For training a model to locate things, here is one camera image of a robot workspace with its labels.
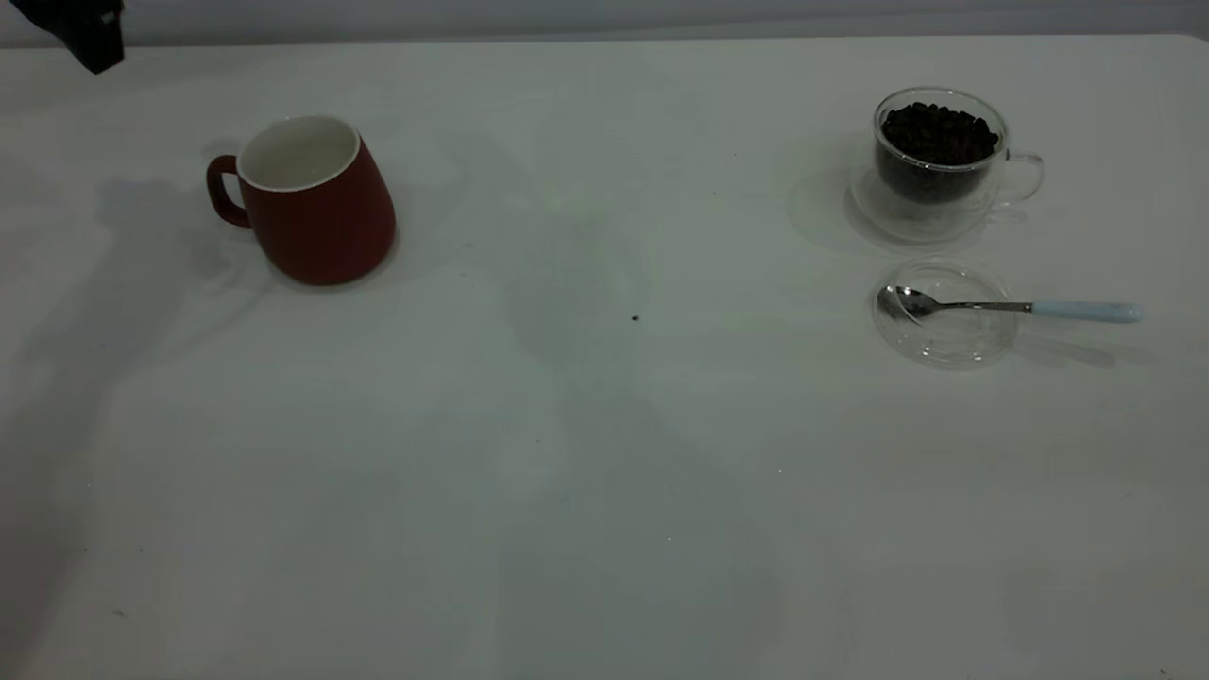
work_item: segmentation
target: spoon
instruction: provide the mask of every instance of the spoon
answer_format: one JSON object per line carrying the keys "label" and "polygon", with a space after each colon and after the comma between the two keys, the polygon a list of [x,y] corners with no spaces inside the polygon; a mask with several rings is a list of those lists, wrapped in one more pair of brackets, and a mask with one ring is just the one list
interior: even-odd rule
{"label": "spoon", "polygon": [[[901,309],[893,302],[897,293]],[[914,288],[886,286],[878,292],[878,304],[893,316],[901,310],[915,318],[922,318],[941,310],[993,310],[1000,312],[1024,312],[1036,316],[1077,318],[1103,323],[1138,323],[1141,305],[1126,302],[937,302],[931,295]]]}

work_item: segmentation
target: mug rim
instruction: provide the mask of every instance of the mug rim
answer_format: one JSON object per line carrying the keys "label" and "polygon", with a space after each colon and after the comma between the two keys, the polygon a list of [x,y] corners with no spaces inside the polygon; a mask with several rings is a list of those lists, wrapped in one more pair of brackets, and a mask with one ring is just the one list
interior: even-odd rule
{"label": "mug rim", "polygon": [[[271,129],[273,129],[274,127],[277,127],[277,126],[279,126],[282,123],[285,123],[285,122],[303,121],[303,120],[322,120],[322,121],[334,122],[334,123],[340,125],[340,126],[345,127],[346,129],[348,129],[348,132],[351,132],[353,134],[353,139],[354,139],[353,151],[349,155],[348,160],[342,166],[340,166],[340,168],[337,168],[331,174],[328,174],[323,179],[312,181],[310,184],[302,184],[302,185],[299,185],[299,186],[290,186],[290,188],[287,188],[287,189],[273,188],[273,186],[265,186],[264,184],[259,184],[259,183],[255,183],[255,181],[248,179],[247,173],[243,172],[243,157],[244,157],[244,154],[248,151],[248,148],[251,146],[251,144],[256,139],[259,139],[260,137],[262,137],[264,134],[266,134],[267,132],[270,132]],[[251,186],[253,189],[256,189],[256,190],[260,190],[260,191],[267,191],[270,194],[297,194],[300,191],[306,191],[308,189],[314,189],[316,186],[322,186],[322,185],[331,181],[332,179],[336,179],[337,177],[340,177],[341,174],[343,174],[345,171],[347,171],[353,165],[353,162],[357,160],[357,157],[360,154],[361,154],[361,133],[358,132],[357,128],[353,127],[353,125],[351,122],[346,121],[345,119],[342,119],[340,116],[334,116],[331,114],[303,114],[301,116],[285,116],[285,117],[280,117],[280,119],[270,121],[270,122],[265,123],[264,126],[261,126],[260,129],[258,129],[256,133],[251,136],[251,139],[249,139],[248,143],[243,145],[243,149],[239,149],[239,152],[236,154],[236,157],[235,157],[235,169],[236,169],[236,174],[239,177],[239,181],[248,183],[248,185]]]}
{"label": "mug rim", "polygon": [[[965,97],[967,99],[973,99],[974,102],[982,104],[983,106],[987,106],[987,109],[990,113],[995,114],[995,117],[999,119],[999,125],[1003,129],[1003,134],[1002,134],[1003,138],[1000,140],[999,149],[996,149],[995,152],[991,154],[990,156],[987,156],[985,159],[983,159],[980,161],[974,161],[972,163],[966,163],[964,166],[945,166],[943,163],[929,163],[926,161],[921,161],[921,160],[916,159],[915,156],[912,156],[909,154],[903,154],[902,151],[899,151],[898,148],[895,146],[893,144],[891,144],[890,140],[886,139],[885,134],[881,133],[881,125],[878,121],[878,116],[881,113],[881,109],[884,109],[886,106],[886,102],[890,102],[895,97],[898,97],[898,96],[902,96],[902,94],[909,94],[909,93],[914,93],[914,92],[938,92],[938,93],[943,93],[943,94],[955,94],[958,97]],[[881,144],[881,146],[886,151],[890,151],[891,154],[893,154],[896,159],[903,161],[904,163],[910,163],[913,166],[921,167],[924,169],[936,171],[936,172],[970,172],[970,171],[976,171],[978,168],[989,166],[993,162],[995,162],[996,160],[999,160],[1000,156],[1006,156],[1007,155],[1007,143],[1008,143],[1008,139],[1011,139],[1011,133],[1010,133],[1008,127],[1007,127],[1007,120],[1003,117],[1003,114],[999,113],[999,109],[996,109],[995,106],[991,106],[989,103],[987,103],[985,99],[982,99],[979,97],[974,97],[973,94],[971,94],[968,92],[962,92],[961,90],[954,90],[951,87],[941,87],[941,86],[936,86],[936,85],[924,85],[924,86],[915,86],[915,87],[904,87],[904,88],[902,88],[902,90],[899,90],[897,92],[892,92],[889,96],[886,96],[886,98],[883,99],[881,103],[879,103],[875,109],[873,109],[873,134],[874,134],[874,137],[877,137],[878,143]]]}

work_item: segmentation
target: coffee beans in cup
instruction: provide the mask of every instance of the coffee beans in cup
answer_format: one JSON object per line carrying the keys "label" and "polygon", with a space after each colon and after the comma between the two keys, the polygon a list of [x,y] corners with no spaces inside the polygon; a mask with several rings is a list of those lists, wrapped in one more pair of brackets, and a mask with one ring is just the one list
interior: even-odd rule
{"label": "coffee beans in cup", "polygon": [[[881,136],[898,154],[941,166],[977,163],[994,155],[1000,142],[985,120],[921,102],[886,114]],[[883,181],[916,203],[956,201],[978,186],[987,172],[925,168],[885,148],[878,149],[877,162]]]}

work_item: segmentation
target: tabletop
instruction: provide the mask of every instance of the tabletop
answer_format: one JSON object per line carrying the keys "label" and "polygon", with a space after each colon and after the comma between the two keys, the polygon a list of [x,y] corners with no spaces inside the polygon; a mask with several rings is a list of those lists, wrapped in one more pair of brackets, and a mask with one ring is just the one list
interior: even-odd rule
{"label": "tabletop", "polygon": [[[1209,46],[0,52],[0,676],[1209,678]],[[1028,319],[896,355],[874,106],[993,103]],[[203,171],[353,122],[399,247],[293,283]]]}

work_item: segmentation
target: glass cup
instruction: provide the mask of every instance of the glass cup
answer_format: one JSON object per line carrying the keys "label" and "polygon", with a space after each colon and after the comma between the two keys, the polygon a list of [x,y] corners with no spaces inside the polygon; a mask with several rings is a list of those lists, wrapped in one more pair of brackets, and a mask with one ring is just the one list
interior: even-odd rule
{"label": "glass cup", "polygon": [[[964,166],[929,163],[903,154],[886,140],[881,126],[891,111],[913,104],[948,106],[985,120],[990,132],[999,136],[994,152]],[[1003,116],[972,94],[943,87],[895,92],[873,114],[872,149],[862,151],[852,165],[852,198],[869,221],[895,238],[910,243],[953,241],[980,223],[991,208],[1019,203],[1041,188],[1041,156],[1011,151],[1010,137]],[[1008,162],[1032,166],[1032,181],[1005,191]]]}
{"label": "glass cup", "polygon": [[937,368],[989,365],[1012,347],[1019,315],[989,310],[938,310],[913,316],[896,290],[909,288],[938,302],[1007,302],[1007,286],[982,265],[954,258],[912,260],[873,290],[873,322],[904,357]]}

